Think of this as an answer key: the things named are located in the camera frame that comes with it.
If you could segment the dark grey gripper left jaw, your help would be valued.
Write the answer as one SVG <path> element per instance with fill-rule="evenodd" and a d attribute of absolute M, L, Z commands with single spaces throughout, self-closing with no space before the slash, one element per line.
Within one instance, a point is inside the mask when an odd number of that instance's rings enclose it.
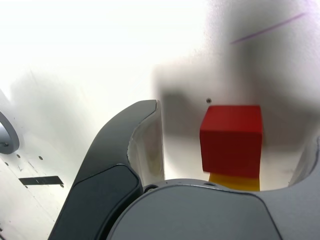
<path fill-rule="evenodd" d="M 154 99 L 138 101 L 94 138 L 49 238 L 106 239 L 144 187 L 164 179 L 161 105 Z"/>

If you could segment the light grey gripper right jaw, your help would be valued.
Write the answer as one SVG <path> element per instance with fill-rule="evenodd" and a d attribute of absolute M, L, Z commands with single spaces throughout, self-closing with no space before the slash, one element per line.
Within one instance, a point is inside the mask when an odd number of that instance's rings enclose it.
<path fill-rule="evenodd" d="M 320 237 L 320 140 L 301 156 L 291 186 L 236 191 L 193 179 L 169 181 L 134 201 L 110 240 L 317 240 Z"/>

